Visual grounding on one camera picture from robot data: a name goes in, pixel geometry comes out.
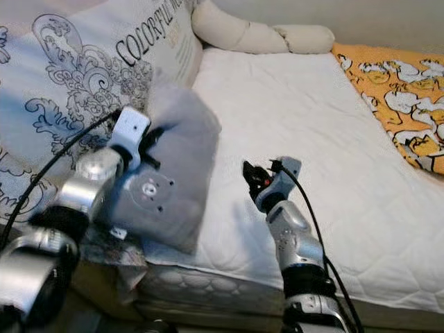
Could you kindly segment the grey pillow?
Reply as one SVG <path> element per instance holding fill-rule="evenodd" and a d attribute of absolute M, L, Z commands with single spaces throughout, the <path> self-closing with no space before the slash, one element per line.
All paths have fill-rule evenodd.
<path fill-rule="evenodd" d="M 170 80 L 151 85 L 139 110 L 162 136 L 149 150 L 161 162 L 140 162 L 115 182 L 101 210 L 105 224 L 179 253 L 192 254 L 202 228 L 221 126 L 190 87 Z"/>

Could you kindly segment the yellow cartoon print blanket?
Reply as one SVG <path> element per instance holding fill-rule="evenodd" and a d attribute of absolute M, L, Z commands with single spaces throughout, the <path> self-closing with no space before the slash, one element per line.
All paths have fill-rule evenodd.
<path fill-rule="evenodd" d="M 331 53 L 402 158 L 444 176 L 444 54 L 338 42 Z"/>

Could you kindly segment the grey mattress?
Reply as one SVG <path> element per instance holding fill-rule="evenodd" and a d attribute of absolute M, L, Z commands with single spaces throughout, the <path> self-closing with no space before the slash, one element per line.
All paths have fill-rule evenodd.
<path fill-rule="evenodd" d="M 444 239 L 337 238 L 326 246 L 365 327 L 444 333 Z M 115 270 L 125 302 L 282 314 L 282 277 L 267 246 L 204 244 L 189 256 L 156 245 L 139 266 Z"/>

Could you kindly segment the beige long bolster pillow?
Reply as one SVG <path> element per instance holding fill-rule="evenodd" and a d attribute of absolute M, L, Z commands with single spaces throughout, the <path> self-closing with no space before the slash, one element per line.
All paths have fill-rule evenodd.
<path fill-rule="evenodd" d="M 212 0 L 202 0 L 191 11 L 191 29 L 206 44 L 226 51 L 250 54 L 322 54 L 335 44 L 326 26 L 285 24 L 269 26 L 236 18 Z"/>

